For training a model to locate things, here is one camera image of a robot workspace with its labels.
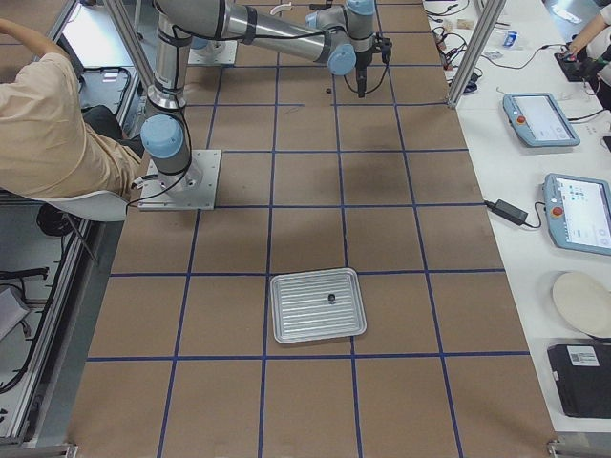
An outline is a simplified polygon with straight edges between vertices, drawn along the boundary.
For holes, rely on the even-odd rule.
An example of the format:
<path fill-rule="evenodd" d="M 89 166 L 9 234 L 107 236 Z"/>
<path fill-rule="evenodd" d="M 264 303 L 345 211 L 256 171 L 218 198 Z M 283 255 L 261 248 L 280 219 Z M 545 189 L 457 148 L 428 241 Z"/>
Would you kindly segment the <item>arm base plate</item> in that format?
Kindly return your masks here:
<path fill-rule="evenodd" d="M 235 40 L 212 41 L 194 37 L 189 52 L 190 66 L 233 66 L 238 43 Z"/>
<path fill-rule="evenodd" d="M 185 175 L 167 176 L 149 161 L 147 179 L 141 188 L 140 211 L 190 211 L 215 208 L 221 168 L 221 150 L 194 150 Z"/>

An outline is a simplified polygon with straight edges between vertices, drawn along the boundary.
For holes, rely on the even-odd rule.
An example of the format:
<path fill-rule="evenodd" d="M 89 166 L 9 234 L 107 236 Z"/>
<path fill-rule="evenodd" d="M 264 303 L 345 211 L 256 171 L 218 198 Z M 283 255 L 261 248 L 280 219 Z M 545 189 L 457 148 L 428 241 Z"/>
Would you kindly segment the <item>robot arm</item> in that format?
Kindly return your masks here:
<path fill-rule="evenodd" d="M 156 170 L 143 201 L 186 208 L 263 207 L 277 151 L 328 153 L 334 83 L 371 92 L 374 59 L 391 42 L 371 1 L 311 7 L 304 23 L 236 1 L 158 1 L 156 67 L 142 140 Z"/>

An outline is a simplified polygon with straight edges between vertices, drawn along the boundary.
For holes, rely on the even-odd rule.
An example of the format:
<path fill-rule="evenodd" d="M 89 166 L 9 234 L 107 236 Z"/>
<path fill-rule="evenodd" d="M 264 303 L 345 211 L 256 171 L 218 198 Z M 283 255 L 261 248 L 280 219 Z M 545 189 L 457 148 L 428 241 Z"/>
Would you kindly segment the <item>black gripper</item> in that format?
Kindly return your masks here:
<path fill-rule="evenodd" d="M 391 58 L 391 49 L 391 40 L 377 32 L 365 41 L 365 48 L 362 51 L 356 52 L 355 71 L 359 98 L 364 98 L 367 93 L 367 68 L 371 64 L 373 56 L 380 54 L 382 62 L 388 66 Z"/>

